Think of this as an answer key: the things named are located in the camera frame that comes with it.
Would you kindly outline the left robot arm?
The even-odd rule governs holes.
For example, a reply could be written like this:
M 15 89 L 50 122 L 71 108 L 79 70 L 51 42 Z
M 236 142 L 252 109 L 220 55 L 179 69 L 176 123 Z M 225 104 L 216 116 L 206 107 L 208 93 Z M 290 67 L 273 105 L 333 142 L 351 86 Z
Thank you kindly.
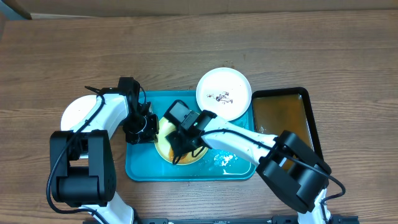
M 87 212 L 98 223 L 139 223 L 116 191 L 110 139 L 122 126 L 129 144 L 157 142 L 159 119 L 150 102 L 139 101 L 145 91 L 132 77 L 121 77 L 116 88 L 89 90 L 66 108 L 50 137 L 47 203 L 59 214 Z

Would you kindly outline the yellow-green plate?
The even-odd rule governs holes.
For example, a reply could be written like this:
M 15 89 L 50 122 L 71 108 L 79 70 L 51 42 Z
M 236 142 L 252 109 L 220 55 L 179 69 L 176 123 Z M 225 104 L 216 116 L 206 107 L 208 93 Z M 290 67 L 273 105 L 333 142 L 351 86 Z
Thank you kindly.
M 172 163 L 174 159 L 174 152 L 170 143 L 166 140 L 166 135 L 175 131 L 176 127 L 169 122 L 165 117 L 159 121 L 159 133 L 157 135 L 158 141 L 155 143 L 155 148 L 159 155 L 167 162 Z M 207 147 L 199 147 L 193 152 L 183 155 L 177 162 L 178 166 L 192 164 L 201 159 L 208 151 Z

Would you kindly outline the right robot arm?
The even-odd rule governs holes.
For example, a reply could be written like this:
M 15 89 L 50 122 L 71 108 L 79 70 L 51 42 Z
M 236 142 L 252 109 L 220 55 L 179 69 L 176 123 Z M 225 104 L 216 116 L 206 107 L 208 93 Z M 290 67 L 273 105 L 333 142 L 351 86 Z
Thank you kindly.
M 174 152 L 173 162 L 197 149 L 230 152 L 256 166 L 261 179 L 279 200 L 298 213 L 298 223 L 332 223 L 328 200 L 341 197 L 346 190 L 328 196 L 330 166 L 295 133 L 276 136 L 236 126 L 211 111 L 197 113 L 176 100 L 164 114 L 175 127 L 166 135 Z

